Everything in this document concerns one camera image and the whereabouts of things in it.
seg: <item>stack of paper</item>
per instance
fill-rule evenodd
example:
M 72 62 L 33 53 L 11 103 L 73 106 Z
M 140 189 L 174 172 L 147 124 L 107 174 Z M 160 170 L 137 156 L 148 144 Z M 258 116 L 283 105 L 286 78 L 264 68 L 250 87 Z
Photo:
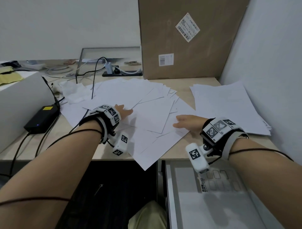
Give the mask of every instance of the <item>stack of paper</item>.
M 264 124 L 266 122 L 255 110 L 242 82 L 218 87 L 194 84 L 190 88 L 195 98 L 198 116 L 226 117 L 241 126 L 247 133 L 271 134 Z
M 74 127 L 87 109 L 93 110 L 103 104 L 124 104 L 126 109 L 133 109 L 116 132 L 128 133 L 128 153 L 146 170 L 188 133 L 186 129 L 172 126 L 177 122 L 176 116 L 196 114 L 176 92 L 162 83 L 118 78 L 95 84 L 93 99 L 63 104 L 61 113 Z

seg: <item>charger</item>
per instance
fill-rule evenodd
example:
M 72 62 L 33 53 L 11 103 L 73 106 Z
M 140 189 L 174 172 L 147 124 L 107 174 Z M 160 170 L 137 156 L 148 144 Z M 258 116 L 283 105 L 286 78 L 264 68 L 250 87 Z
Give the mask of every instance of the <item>charger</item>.
M 43 106 L 24 126 L 24 129 L 30 134 L 43 134 L 59 114 L 60 109 L 56 104 Z

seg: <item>cardboard box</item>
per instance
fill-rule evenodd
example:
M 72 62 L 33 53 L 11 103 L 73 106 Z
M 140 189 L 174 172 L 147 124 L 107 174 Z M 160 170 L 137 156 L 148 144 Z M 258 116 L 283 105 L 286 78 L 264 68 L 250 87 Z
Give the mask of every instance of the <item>cardboard box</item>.
M 249 0 L 139 0 L 144 78 L 219 77 L 248 3 Z M 177 29 L 187 13 L 195 25 L 186 17 L 184 25 L 191 23 L 187 26 L 189 31 Z M 198 28 L 193 38 L 188 37 Z M 174 54 L 174 61 L 171 55 L 159 57 L 163 54 Z M 160 66 L 171 62 L 173 65 Z

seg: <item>barcode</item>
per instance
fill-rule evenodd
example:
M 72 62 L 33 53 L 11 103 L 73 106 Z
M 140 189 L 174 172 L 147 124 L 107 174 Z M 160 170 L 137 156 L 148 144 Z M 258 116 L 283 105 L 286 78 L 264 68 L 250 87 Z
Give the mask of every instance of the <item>barcode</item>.
M 159 57 L 159 65 L 160 65 L 160 66 L 165 65 L 165 61 L 166 61 L 165 56 L 160 56 L 160 57 Z
M 203 178 L 201 178 L 200 179 L 200 185 L 201 185 L 201 190 L 202 190 L 202 192 L 207 192 L 207 187 L 206 187 L 206 184 L 205 184 L 205 182 L 204 182 L 204 179 Z
M 179 25 L 177 28 L 178 28 L 178 30 L 185 36 L 185 38 L 186 38 L 187 40 L 190 39 L 190 37 L 183 31 L 183 29 L 180 27 L 180 25 Z

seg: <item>wooden desk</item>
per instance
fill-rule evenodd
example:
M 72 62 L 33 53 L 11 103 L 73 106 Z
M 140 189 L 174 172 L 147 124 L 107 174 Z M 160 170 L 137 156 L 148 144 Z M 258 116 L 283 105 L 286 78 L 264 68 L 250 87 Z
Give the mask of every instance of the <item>wooden desk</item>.
M 109 80 L 113 78 L 109 77 L 101 77 L 101 75 L 96 76 L 95 82 L 99 82 L 102 80 Z M 157 79 L 151 80 L 152 82 L 159 82 L 171 87 L 172 89 L 178 91 L 177 95 L 183 99 L 186 103 L 188 103 L 192 108 L 195 109 L 194 97 L 191 93 L 189 86 L 193 86 L 193 84 L 205 84 L 211 86 L 219 86 L 220 83 L 215 78 L 184 78 L 184 79 Z M 82 83 L 84 85 L 91 84 L 91 81 L 88 79 L 83 79 Z M 46 137 L 46 140 L 41 145 L 40 152 L 43 152 L 52 142 L 54 142 L 59 137 L 67 134 L 71 130 L 70 124 L 67 122 L 65 117 L 61 115 L 56 125 L 53 127 L 51 132 Z M 26 133 L 20 136 L 16 141 L 14 141 L 7 149 L 5 149 L 0 154 L 0 160 L 12 160 L 17 148 L 24 138 Z M 29 136 L 23 143 L 17 160 L 32 160 L 35 156 L 37 147 L 41 141 L 43 134 L 31 135 Z M 276 146 L 269 140 L 268 137 L 259 136 L 259 135 L 250 135 L 250 138 L 263 146 L 268 148 L 277 149 Z M 161 159 L 163 160 L 186 160 L 188 159 L 187 153 L 185 151 L 185 147 L 190 144 L 196 142 L 201 145 L 202 140 L 199 135 L 194 135 L 189 132 L 185 137 L 183 137 L 177 144 L 175 144 L 169 151 L 167 151 Z M 112 148 L 106 144 L 100 144 L 93 156 L 92 160 L 133 160 L 133 158 L 129 154 L 122 154 L 120 156 L 114 155 L 112 152 Z

